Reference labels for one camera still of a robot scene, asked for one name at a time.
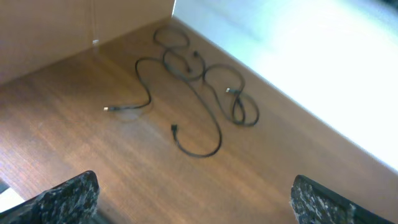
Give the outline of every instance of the white wall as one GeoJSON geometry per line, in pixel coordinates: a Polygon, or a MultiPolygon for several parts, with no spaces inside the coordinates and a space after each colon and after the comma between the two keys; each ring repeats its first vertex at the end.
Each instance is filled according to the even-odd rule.
{"type": "Polygon", "coordinates": [[[370,0],[177,0],[174,16],[398,170],[398,12],[370,0]]]}

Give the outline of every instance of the coiled cable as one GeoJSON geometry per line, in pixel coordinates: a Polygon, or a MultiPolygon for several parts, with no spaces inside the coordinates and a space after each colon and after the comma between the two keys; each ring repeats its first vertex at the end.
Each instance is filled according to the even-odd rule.
{"type": "Polygon", "coordinates": [[[197,74],[197,75],[187,77],[180,70],[176,69],[171,64],[167,63],[166,62],[166,57],[167,57],[168,54],[172,54],[175,58],[177,58],[177,59],[179,59],[180,61],[183,62],[184,66],[185,66],[185,69],[186,69],[186,72],[188,72],[189,74],[193,73],[192,68],[189,66],[188,60],[184,56],[182,56],[182,55],[180,55],[180,54],[178,54],[176,52],[176,50],[179,50],[179,49],[189,49],[189,47],[190,47],[190,39],[189,39],[188,35],[183,30],[179,29],[178,27],[165,26],[165,27],[161,27],[161,28],[157,29],[154,32],[153,41],[156,44],[162,46],[165,49],[163,54],[162,54],[161,59],[153,58],[153,57],[142,57],[142,58],[138,59],[136,61],[136,64],[135,64],[136,77],[139,80],[139,82],[141,83],[141,85],[144,87],[144,89],[145,89],[145,91],[147,93],[147,101],[145,103],[143,103],[143,104],[140,104],[140,105],[107,106],[107,107],[104,107],[105,111],[119,111],[119,110],[138,109],[138,108],[143,108],[143,107],[149,105],[152,102],[152,97],[150,95],[149,88],[142,81],[141,75],[139,73],[139,64],[141,62],[143,62],[143,61],[153,61],[153,62],[161,63],[164,66],[164,68],[170,74],[172,74],[175,78],[183,81],[189,87],[189,89],[191,89],[191,91],[195,94],[195,96],[198,98],[200,103],[203,105],[203,107],[209,113],[212,121],[214,122],[214,124],[216,126],[216,129],[217,129],[217,132],[218,132],[218,136],[219,136],[219,140],[218,140],[217,146],[208,154],[196,154],[196,153],[193,153],[193,152],[189,151],[188,149],[185,149],[181,145],[181,143],[180,143],[180,141],[178,140],[178,137],[177,137],[178,125],[177,124],[172,124],[171,130],[172,130],[174,141],[175,141],[177,147],[182,152],[186,153],[187,155],[192,156],[192,157],[196,157],[196,158],[206,158],[206,157],[213,156],[219,151],[219,149],[221,148],[222,142],[223,142],[223,135],[222,135],[222,132],[221,132],[221,127],[220,127],[220,124],[218,123],[218,121],[216,119],[216,116],[211,111],[210,107],[204,101],[204,99],[198,94],[198,92],[190,84],[190,82],[194,82],[194,81],[202,79],[203,84],[206,85],[211,90],[213,95],[215,96],[216,102],[217,102],[218,106],[220,107],[220,110],[222,111],[222,113],[224,114],[225,118],[228,121],[230,121],[230,122],[232,122],[232,123],[234,123],[234,124],[236,124],[238,126],[246,126],[246,127],[254,126],[259,121],[259,115],[260,115],[259,108],[258,108],[256,102],[254,101],[254,99],[251,96],[243,93],[243,88],[245,86],[245,80],[244,80],[243,76],[241,75],[241,73],[238,72],[235,68],[233,68],[233,67],[231,67],[229,65],[225,65],[225,64],[214,64],[214,65],[211,65],[211,66],[207,67],[203,57],[198,53],[198,51],[195,50],[193,52],[193,57],[200,61],[202,71],[199,74],[197,74]],[[173,32],[174,34],[180,35],[181,37],[183,37],[184,43],[181,43],[180,45],[168,46],[167,44],[165,44],[165,43],[163,43],[162,41],[159,40],[159,34],[161,32],[173,32]],[[231,103],[230,115],[228,115],[228,113],[221,106],[221,102],[220,102],[220,99],[219,99],[219,97],[218,97],[218,95],[216,93],[216,90],[206,80],[206,78],[208,76],[208,72],[210,72],[212,70],[215,70],[216,68],[222,68],[222,69],[229,70],[231,73],[233,73],[234,75],[236,75],[239,78],[239,81],[241,83],[237,90],[232,90],[230,88],[227,88],[227,90],[226,90],[227,93],[233,94],[233,96],[234,96],[234,100],[231,103]],[[254,107],[254,109],[256,111],[256,118],[253,121],[251,121],[251,122],[246,122],[246,111],[244,109],[244,105],[243,105],[243,102],[241,100],[242,97],[247,99],[248,102],[250,102],[250,104],[252,104],[252,106],[254,107]],[[241,119],[238,119],[236,117],[236,110],[240,110],[241,111],[241,114],[242,114],[241,115],[241,119]]]}

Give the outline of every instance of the cable connector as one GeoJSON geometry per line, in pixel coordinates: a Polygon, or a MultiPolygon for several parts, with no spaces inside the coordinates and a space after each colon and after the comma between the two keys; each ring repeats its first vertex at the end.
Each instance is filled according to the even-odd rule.
{"type": "Polygon", "coordinates": [[[225,92],[226,92],[226,93],[232,93],[232,94],[240,93],[239,90],[232,90],[232,89],[230,89],[230,88],[227,88],[227,89],[225,90],[225,92]]]}
{"type": "Polygon", "coordinates": [[[121,108],[118,106],[105,106],[104,107],[104,111],[118,111],[118,110],[121,110],[121,108]]]}
{"type": "Polygon", "coordinates": [[[176,124],[172,124],[172,131],[175,133],[178,129],[178,126],[176,124]]]}

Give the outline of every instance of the wood grain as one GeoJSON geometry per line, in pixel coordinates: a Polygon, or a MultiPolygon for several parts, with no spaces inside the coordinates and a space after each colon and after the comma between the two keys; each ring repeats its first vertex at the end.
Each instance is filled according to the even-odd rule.
{"type": "MultiPolygon", "coordinates": [[[[303,174],[398,222],[395,173],[188,29],[208,64],[243,73],[261,111],[255,127],[227,122],[209,89],[195,83],[224,143],[211,158],[186,156],[170,124],[178,123],[182,144],[195,152],[217,144],[214,124],[187,86],[151,62],[140,69],[153,105],[103,112],[109,104],[145,100],[134,62],[160,55],[152,33],[169,22],[181,26],[152,24],[0,87],[0,178],[30,198],[93,170],[100,208],[117,223],[295,223],[290,188],[303,174]]],[[[237,83],[221,70],[210,75],[228,106],[222,92],[237,83]]]]}

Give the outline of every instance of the power cord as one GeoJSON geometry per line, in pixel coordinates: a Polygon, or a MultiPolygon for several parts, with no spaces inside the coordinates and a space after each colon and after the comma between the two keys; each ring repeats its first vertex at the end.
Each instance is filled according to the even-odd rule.
{"type": "Polygon", "coordinates": [[[186,75],[184,75],[180,70],[174,68],[173,66],[171,66],[169,63],[166,62],[166,57],[168,54],[172,54],[175,58],[181,60],[185,66],[185,69],[188,73],[193,73],[192,68],[189,66],[189,63],[187,61],[187,59],[176,53],[176,50],[178,49],[189,49],[190,47],[190,39],[188,37],[188,35],[181,29],[177,28],[177,27],[173,27],[173,26],[165,26],[165,27],[161,27],[159,29],[157,29],[154,32],[153,35],[153,41],[162,46],[165,50],[163,52],[162,58],[152,58],[152,57],[142,57],[140,59],[138,59],[136,61],[135,64],[135,71],[136,71],[136,76],[139,80],[139,82],[141,83],[141,85],[144,87],[146,93],[147,93],[147,101],[141,105],[126,105],[126,106],[106,106],[104,107],[104,111],[119,111],[119,110],[129,110],[129,109],[139,109],[139,108],[143,108],[145,106],[148,106],[151,102],[152,102],[152,97],[150,95],[150,91],[148,86],[142,81],[141,75],[139,73],[139,64],[143,61],[153,61],[153,62],[159,62],[161,63],[165,69],[172,74],[175,78],[183,81],[188,87],[189,89],[191,89],[191,91],[195,94],[195,96],[198,98],[198,100],[200,101],[200,103],[203,105],[203,107],[207,110],[207,112],[209,113],[211,119],[213,120],[217,132],[218,132],[218,136],[219,136],[219,140],[218,140],[218,145],[208,154],[196,154],[193,153],[187,149],[185,149],[181,144],[180,141],[178,140],[177,137],[177,133],[178,133],[178,125],[177,124],[172,124],[171,126],[171,130],[172,130],[172,134],[173,134],[173,138],[174,141],[177,145],[177,147],[183,151],[184,153],[186,153],[189,156],[192,157],[196,157],[196,158],[206,158],[206,157],[210,157],[215,155],[223,142],[223,135],[221,132],[221,127],[220,124],[217,122],[216,116],[214,115],[214,113],[211,111],[210,107],[208,106],[208,104],[204,101],[204,99],[198,94],[198,92],[194,89],[194,87],[190,84],[190,82],[194,82],[199,80],[200,78],[202,79],[203,84],[205,84],[213,93],[213,95],[215,96],[216,102],[218,104],[218,106],[220,107],[220,110],[222,111],[222,113],[224,114],[225,118],[238,125],[238,126],[245,126],[245,127],[250,127],[250,126],[254,126],[258,121],[259,121],[259,116],[260,116],[260,112],[259,112],[259,108],[256,104],[256,102],[254,101],[254,99],[243,93],[243,88],[245,86],[245,81],[244,78],[242,76],[242,74],[240,72],[238,72],[235,68],[229,66],[229,65],[225,65],[225,64],[214,64],[211,65],[209,67],[206,66],[205,60],[203,59],[203,57],[199,54],[199,52],[194,51],[193,52],[193,57],[197,58],[197,60],[200,61],[201,63],[201,67],[202,67],[202,71],[200,74],[198,75],[194,75],[194,76],[190,76],[187,77],[186,75]],[[159,34],[161,32],[173,32],[174,34],[180,35],[185,42],[181,43],[180,45],[174,45],[174,46],[168,46],[167,44],[163,43],[162,41],[159,40],[159,34]],[[218,98],[218,95],[216,93],[216,90],[214,89],[213,86],[211,86],[207,80],[206,77],[208,76],[208,72],[215,70],[217,68],[222,68],[222,69],[227,69],[229,70],[231,73],[233,73],[234,75],[236,75],[239,78],[240,81],[240,86],[237,90],[232,90],[230,88],[227,88],[226,92],[230,93],[234,96],[234,100],[231,102],[231,111],[230,111],[230,115],[227,114],[227,112],[224,110],[224,108],[222,107],[221,103],[220,103],[220,99],[218,98]],[[248,102],[250,102],[250,104],[252,104],[253,108],[256,111],[256,118],[251,121],[251,122],[246,122],[246,111],[244,109],[244,105],[243,102],[241,100],[241,98],[244,97],[248,100],[248,102]],[[236,110],[240,110],[241,112],[241,119],[238,119],[236,117],[236,110]]]}

